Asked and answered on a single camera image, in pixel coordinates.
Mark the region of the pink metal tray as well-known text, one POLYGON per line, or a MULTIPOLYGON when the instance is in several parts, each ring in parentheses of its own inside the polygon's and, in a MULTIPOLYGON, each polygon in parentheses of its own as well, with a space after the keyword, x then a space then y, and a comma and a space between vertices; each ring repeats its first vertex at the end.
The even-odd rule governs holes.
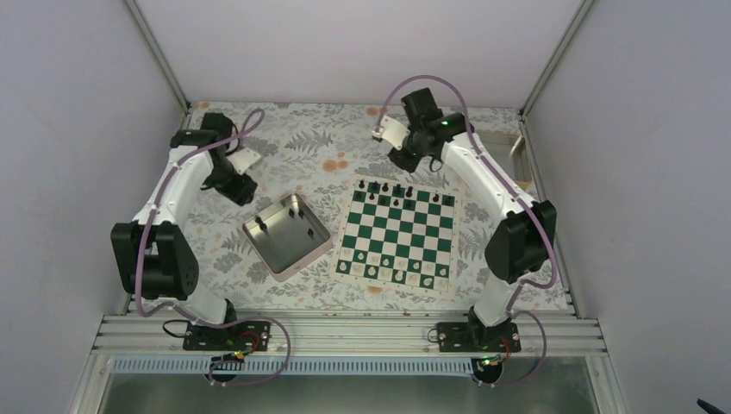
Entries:
POLYGON ((289 194, 264 208, 242 224, 253 250, 277 282, 284 282, 323 256, 334 245, 333 234, 297 194, 289 194), (296 212, 290 218, 288 211, 296 212), (254 218, 260 216, 268 232, 259 230, 254 218), (314 237, 307 235, 314 230, 314 237))

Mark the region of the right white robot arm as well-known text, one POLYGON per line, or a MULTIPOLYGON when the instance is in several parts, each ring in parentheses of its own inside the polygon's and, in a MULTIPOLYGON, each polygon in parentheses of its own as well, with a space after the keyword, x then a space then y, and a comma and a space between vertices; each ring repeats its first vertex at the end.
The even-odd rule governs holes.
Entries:
POLYGON ((403 97, 401 106, 407 122, 380 114, 372 138, 390 144, 390 160, 404 171, 413 172, 426 157, 449 167, 497 224, 484 250, 491 275, 480 299, 468 311, 466 328, 469 344, 487 351, 508 336, 522 290, 528 285, 547 289, 556 282, 556 274, 546 283, 531 276, 546 261, 556 261, 557 211, 551 202, 532 198, 494 161, 467 110, 444 114, 428 88, 403 97))

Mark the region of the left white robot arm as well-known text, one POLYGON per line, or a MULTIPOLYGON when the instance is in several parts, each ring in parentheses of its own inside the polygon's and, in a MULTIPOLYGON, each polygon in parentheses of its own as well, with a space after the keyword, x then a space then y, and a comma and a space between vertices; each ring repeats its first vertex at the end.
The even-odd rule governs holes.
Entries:
POLYGON ((246 173, 249 165, 236 158, 264 116, 256 109, 237 127, 210 112, 200 129, 177 131, 153 194, 130 222, 116 223, 110 233, 122 287, 134 297, 138 314, 176 311, 206 327, 206 338, 219 349, 233 347, 241 328, 231 302, 198 284, 199 263, 184 226, 203 189, 239 206, 253 200, 257 184, 246 173))

